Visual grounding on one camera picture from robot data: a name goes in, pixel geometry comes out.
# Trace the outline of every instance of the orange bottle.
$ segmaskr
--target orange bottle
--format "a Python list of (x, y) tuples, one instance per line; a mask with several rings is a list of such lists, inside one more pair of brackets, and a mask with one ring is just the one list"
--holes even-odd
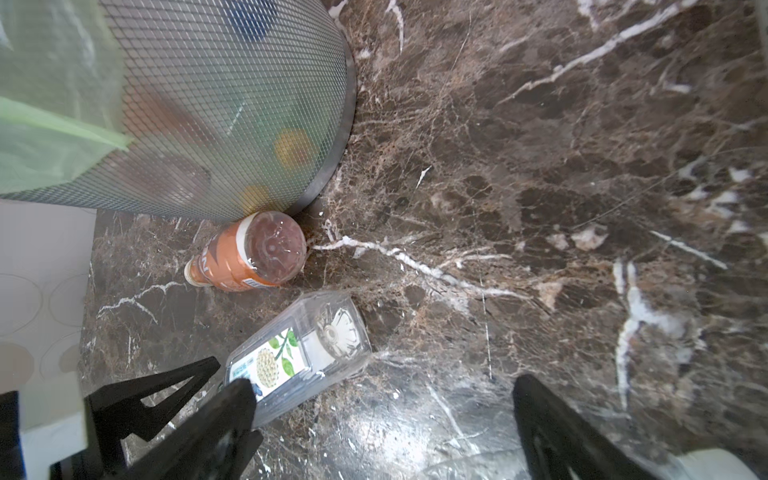
[(184, 267), (194, 286), (243, 292), (279, 286), (294, 278), (306, 260), (306, 240), (296, 221), (280, 212), (243, 218), (208, 241)]

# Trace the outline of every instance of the green leaf illustration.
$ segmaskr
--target green leaf illustration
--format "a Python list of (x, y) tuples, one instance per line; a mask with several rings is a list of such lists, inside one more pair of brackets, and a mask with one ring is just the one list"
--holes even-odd
[(296, 374), (293, 372), (293, 364), (292, 364), (292, 363), (290, 362), (290, 360), (288, 360), (287, 358), (283, 358), (283, 370), (285, 370), (285, 371), (286, 371), (286, 374), (287, 374), (288, 376), (294, 376), (294, 375), (296, 375)]
[(290, 343), (291, 346), (299, 346), (299, 343), (296, 341), (296, 336), (293, 335), (293, 330), (288, 330), (288, 343)]

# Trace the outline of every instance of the green plastic bag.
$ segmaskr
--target green plastic bag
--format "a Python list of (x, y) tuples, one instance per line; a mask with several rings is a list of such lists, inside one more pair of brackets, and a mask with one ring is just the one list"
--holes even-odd
[(0, 2), (0, 194), (74, 180), (122, 130), (122, 58), (95, 0)]

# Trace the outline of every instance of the mesh trash can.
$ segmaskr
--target mesh trash can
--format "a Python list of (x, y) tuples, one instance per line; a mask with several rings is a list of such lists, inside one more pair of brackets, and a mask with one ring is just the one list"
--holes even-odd
[(121, 46), (127, 151), (3, 197), (164, 217), (302, 210), (336, 169), (356, 80), (318, 0), (102, 0)]

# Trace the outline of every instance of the beige circle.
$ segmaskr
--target beige circle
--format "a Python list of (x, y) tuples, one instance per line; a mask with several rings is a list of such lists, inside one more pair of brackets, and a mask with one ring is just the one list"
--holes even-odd
[(80, 361), (80, 345), (75, 344), (64, 351), (58, 357), (58, 369), (62, 373), (77, 372), (78, 362)]
[(35, 358), (21, 345), (0, 342), (0, 393), (18, 390), (35, 372)]

